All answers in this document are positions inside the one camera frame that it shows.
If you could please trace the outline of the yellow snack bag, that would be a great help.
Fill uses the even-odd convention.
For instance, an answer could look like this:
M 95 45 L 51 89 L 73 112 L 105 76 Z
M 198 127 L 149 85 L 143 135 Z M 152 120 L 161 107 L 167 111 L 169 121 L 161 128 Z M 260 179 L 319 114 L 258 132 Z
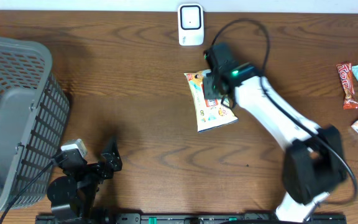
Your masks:
M 207 69 L 195 73 L 184 73 L 193 97 L 199 133 L 231 124 L 238 120 L 232 110 L 221 104 L 220 99 L 207 100 L 204 97 L 203 80 L 210 71 L 210 69 Z

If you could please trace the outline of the red chocolate bar wrapper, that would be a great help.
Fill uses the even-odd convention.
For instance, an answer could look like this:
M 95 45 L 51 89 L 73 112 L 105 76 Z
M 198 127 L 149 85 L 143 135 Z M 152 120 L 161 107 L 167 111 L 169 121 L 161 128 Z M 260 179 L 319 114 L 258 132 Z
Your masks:
M 341 85 L 344 90 L 343 109 L 358 109 L 358 101 L 355 98 L 352 64 L 350 62 L 340 63 L 336 65 Z

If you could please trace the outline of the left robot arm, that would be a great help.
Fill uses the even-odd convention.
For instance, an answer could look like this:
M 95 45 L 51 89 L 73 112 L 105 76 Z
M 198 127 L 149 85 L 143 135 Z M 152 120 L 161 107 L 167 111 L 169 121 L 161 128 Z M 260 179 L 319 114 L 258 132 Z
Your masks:
M 52 159 L 65 174 L 47 189 L 55 223 L 113 223 L 108 210 L 94 208 L 99 185 L 122 170 L 116 138 L 112 137 L 102 150 L 101 159 L 89 164 L 87 149 L 81 139 L 66 142 Z

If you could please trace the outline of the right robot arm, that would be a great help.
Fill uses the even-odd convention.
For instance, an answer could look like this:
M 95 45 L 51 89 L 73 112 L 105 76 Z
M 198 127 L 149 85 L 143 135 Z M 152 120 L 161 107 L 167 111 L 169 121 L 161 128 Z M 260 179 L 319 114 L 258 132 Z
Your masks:
M 209 62 L 203 79 L 207 99 L 228 96 L 249 112 L 283 149 L 285 196 L 275 211 L 280 221 L 302 223 L 352 175 L 334 126 L 322 128 L 297 112 L 250 63 Z

